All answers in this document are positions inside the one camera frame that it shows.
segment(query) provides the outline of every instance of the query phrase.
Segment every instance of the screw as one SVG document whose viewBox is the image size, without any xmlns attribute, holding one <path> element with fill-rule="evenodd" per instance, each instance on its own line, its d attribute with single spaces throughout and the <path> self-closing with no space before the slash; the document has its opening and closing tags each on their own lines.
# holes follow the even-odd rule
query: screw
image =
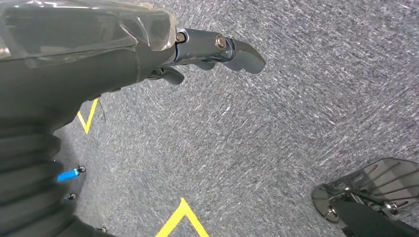
<svg viewBox="0 0 419 237">
<path fill-rule="evenodd" d="M 183 43 L 186 41 L 186 36 L 182 32 L 178 32 L 176 35 L 176 42 Z"/>
<path fill-rule="evenodd" d="M 392 201 L 384 202 L 384 206 L 390 211 L 391 214 L 397 215 L 399 214 L 399 210 L 397 210 L 397 205 Z"/>
<path fill-rule="evenodd" d="M 222 36 L 222 35 L 216 36 L 215 37 L 215 46 L 221 51 L 225 50 L 225 48 L 227 47 L 227 42 L 226 42 L 225 37 Z"/>
<path fill-rule="evenodd" d="M 330 216 L 337 217 L 337 213 L 336 213 L 335 209 L 331 206 L 329 206 L 329 210 L 328 210 L 327 214 L 330 215 Z"/>
</svg>

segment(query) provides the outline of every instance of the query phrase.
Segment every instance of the clear plastic cover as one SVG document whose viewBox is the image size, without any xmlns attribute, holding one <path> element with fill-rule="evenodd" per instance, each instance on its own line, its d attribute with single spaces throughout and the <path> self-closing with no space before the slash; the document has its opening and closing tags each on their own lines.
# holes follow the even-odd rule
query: clear plastic cover
<svg viewBox="0 0 419 237">
<path fill-rule="evenodd" d="M 139 44 L 162 51 L 175 38 L 174 17 L 148 3 L 0 0 L 0 61 L 35 68 Z"/>
</svg>

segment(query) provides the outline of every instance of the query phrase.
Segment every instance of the yellow tape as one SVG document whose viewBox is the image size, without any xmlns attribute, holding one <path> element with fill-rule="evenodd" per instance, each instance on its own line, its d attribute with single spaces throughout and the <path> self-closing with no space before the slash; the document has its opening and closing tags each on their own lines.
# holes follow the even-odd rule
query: yellow tape
<svg viewBox="0 0 419 237">
<path fill-rule="evenodd" d="M 200 237 L 209 237 L 204 227 L 199 222 L 197 216 L 194 214 L 191 207 L 188 205 L 184 198 L 180 199 L 179 207 L 177 207 L 176 211 L 174 211 L 166 224 L 157 233 L 156 237 L 168 237 L 184 216 L 189 219 Z"/>
<path fill-rule="evenodd" d="M 97 100 L 98 99 L 93 100 L 93 104 L 92 104 L 92 107 L 90 109 L 90 114 L 89 114 L 89 118 L 87 119 L 87 122 L 84 121 L 83 116 L 80 113 L 80 111 L 77 113 L 77 116 L 79 117 L 80 122 L 82 123 L 82 126 L 83 126 L 84 131 L 86 132 L 86 134 L 88 134 L 89 130 L 90 130 L 91 122 L 93 120 L 93 115 L 94 115 L 94 112 L 96 111 Z"/>
</svg>

